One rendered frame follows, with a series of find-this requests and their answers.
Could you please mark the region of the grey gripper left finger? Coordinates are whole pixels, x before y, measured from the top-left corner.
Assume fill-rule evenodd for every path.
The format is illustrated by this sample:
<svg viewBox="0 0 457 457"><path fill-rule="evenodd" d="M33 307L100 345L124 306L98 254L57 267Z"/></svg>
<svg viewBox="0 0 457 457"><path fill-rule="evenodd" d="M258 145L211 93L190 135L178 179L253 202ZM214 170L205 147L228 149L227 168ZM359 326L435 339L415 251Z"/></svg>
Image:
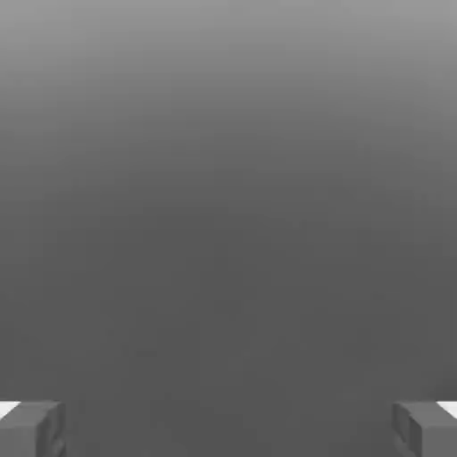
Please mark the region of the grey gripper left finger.
<svg viewBox="0 0 457 457"><path fill-rule="evenodd" d="M0 401L0 457L67 457L58 401Z"/></svg>

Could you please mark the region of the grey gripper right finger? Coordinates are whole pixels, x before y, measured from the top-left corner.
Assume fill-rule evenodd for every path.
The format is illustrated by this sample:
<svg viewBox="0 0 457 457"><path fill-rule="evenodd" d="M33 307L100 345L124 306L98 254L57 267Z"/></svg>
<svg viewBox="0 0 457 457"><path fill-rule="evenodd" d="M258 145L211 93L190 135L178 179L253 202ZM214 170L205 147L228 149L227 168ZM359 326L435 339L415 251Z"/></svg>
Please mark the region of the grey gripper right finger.
<svg viewBox="0 0 457 457"><path fill-rule="evenodd" d="M395 402L391 412L401 457L457 457L457 401Z"/></svg>

